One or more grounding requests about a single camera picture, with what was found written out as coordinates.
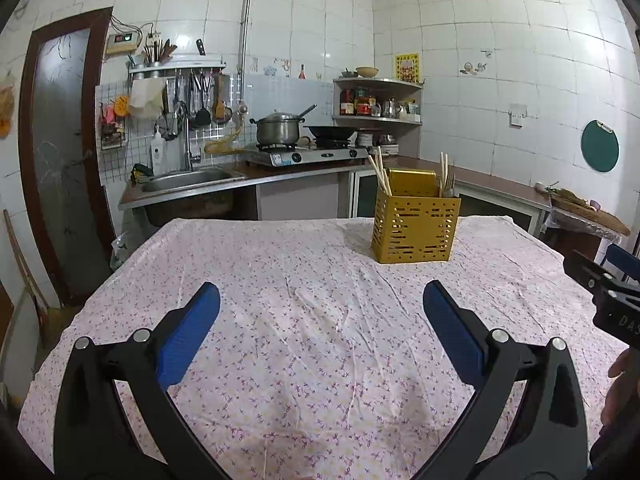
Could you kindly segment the person's right hand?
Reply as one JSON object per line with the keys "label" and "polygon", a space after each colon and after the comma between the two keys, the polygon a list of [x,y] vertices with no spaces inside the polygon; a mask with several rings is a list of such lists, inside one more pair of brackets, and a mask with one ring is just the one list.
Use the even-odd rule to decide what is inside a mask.
{"label": "person's right hand", "polygon": [[605,396],[600,419],[602,428],[606,428],[614,422],[622,409],[626,406],[632,395],[639,394],[639,383],[632,383],[639,376],[632,370],[634,349],[624,350],[608,369],[608,378],[613,379],[611,387]]}

